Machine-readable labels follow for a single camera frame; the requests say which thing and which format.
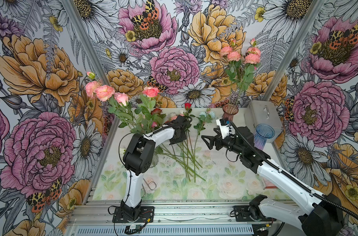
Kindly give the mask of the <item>grey metal box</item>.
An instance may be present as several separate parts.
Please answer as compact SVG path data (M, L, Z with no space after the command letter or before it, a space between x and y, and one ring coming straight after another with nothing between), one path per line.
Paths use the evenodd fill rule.
M275 130L275 136L267 140L268 143L272 143L284 130L275 105L269 101L253 100L250 102L249 108L252 114L254 132L259 124L268 124Z

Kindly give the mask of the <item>floral table mat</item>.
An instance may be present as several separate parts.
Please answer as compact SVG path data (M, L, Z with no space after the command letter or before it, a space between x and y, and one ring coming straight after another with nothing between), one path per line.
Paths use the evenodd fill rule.
M116 135L96 187L96 200L121 200L127 190L128 171L121 163L131 134ZM146 201L247 201L273 196L260 177L237 161L236 154L208 150L193 140L180 146L164 144L153 158L141 187Z

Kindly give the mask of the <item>pink rose stem bunch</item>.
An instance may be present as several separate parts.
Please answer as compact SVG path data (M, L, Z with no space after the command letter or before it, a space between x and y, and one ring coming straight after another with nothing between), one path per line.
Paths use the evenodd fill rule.
M130 114L129 97L125 93L116 92L112 86L101 84L93 72L87 72L86 76L89 79L85 85L87 96L102 102L107 113L120 120L120 128L131 127L133 116Z

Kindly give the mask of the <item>blue purple glass vase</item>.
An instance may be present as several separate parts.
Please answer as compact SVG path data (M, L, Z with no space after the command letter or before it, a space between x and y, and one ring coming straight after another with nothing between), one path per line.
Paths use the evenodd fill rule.
M275 136L275 130L268 124L259 124L255 128L254 145L263 150L268 139Z

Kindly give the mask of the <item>metal scissors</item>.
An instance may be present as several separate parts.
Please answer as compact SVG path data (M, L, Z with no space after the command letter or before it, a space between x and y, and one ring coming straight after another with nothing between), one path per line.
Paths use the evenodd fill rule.
M143 179L142 188L144 191L146 191L146 190L156 191L157 184L155 181L147 181L147 180Z

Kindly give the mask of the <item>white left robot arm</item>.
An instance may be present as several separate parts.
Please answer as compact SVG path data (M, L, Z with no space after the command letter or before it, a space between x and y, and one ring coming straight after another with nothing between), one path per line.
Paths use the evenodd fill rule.
M191 117L178 116L151 133L132 136L123 156L124 166L129 171L126 194L121 203L126 214L133 217L140 213L142 180L150 168L155 148L166 141L174 145L186 140L186 129L191 122Z

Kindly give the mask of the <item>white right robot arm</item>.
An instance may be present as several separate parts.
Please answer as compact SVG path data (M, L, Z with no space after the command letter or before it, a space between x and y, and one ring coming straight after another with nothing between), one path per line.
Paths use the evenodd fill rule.
M296 206L283 204L258 195L244 213L254 221L271 218L302 230L307 236L336 236L343 228L340 200L306 185L283 169L268 154L254 146L253 134L247 127L224 119L216 121L215 136L201 136L209 149L226 149L237 154L237 159L252 172L267 179L284 192Z

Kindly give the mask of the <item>dark pink glass vase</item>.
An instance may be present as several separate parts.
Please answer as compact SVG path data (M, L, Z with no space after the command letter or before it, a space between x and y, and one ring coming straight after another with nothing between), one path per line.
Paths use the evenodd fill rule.
M238 106L230 103L224 105L222 107L222 110L223 110L222 118L230 122L233 121L234 116L239 112Z

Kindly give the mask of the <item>pink flower stems on table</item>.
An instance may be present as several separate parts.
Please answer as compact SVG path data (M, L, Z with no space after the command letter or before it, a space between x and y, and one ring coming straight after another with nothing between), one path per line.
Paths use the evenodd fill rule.
M206 129L206 125L211 124L215 120L216 115L210 108L200 112L198 115L194 115L192 113L192 104L185 103L185 109L177 116L195 118L197 123L195 125L190 125L190 128L186 130L187 139L181 143L176 144L176 146L179 148L178 153L176 153L174 148L175 145L170 145L171 148L160 145L157 151L160 155L165 155L172 158L181 167L183 167L185 176L189 181L195 182L197 179L204 181L205 179L197 173L197 171L202 168L202 165L197 160L197 143L202 131Z

